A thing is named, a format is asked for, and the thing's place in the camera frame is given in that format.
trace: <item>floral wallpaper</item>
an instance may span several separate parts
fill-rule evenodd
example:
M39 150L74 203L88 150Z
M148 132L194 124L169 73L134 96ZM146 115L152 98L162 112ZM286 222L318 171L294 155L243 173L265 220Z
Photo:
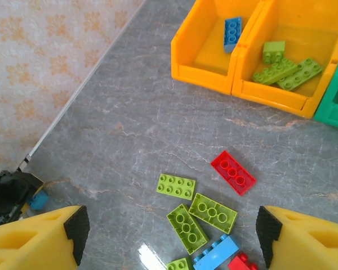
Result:
M15 170L144 0L0 0L0 171Z

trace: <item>black rubber pad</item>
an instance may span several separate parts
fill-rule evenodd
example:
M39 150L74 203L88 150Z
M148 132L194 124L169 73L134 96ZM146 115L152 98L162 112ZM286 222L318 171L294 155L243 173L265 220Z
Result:
M65 223L64 228L68 239L73 239L73 255L77 265L83 258L85 243L88 238L90 223L86 206L80 207Z
M270 267L273 259L273 241L279 239L282 226L283 224L264 206L259 207L256 231L267 268Z

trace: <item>blue plastic piece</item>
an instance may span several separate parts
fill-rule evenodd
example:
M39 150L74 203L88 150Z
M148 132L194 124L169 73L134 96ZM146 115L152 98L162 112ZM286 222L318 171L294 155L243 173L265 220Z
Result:
M33 210L41 210L44 207L49 195L44 191L40 190L34 197L29 200L29 206Z
M232 52L242 34L242 17L225 20L224 26L224 51Z
M211 247L203 252L203 254L194 259L194 269L214 270L238 251L239 247L233 241L232 237L224 234L220 237L220 240L214 242Z

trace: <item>gray marble floor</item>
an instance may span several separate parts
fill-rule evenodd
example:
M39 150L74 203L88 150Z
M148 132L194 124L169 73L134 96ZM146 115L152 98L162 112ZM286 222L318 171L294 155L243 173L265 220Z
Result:
M88 207L80 269L161 270L187 255L166 215L190 202L156 193L163 172L237 210L233 233L260 269L260 205L338 222L338 129L171 79L170 41L193 2L148 0L29 163L45 211ZM225 149L257 179L243 197L210 166ZM211 242L222 234L199 223Z

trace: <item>red lego brick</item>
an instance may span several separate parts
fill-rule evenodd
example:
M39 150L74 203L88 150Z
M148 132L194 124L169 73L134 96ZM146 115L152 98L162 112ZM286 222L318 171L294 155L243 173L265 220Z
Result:
M212 161L213 168L240 195L251 188L257 181L226 151Z
M239 253L228 264L229 270L258 270L258 266L248 261L248 256L245 253Z

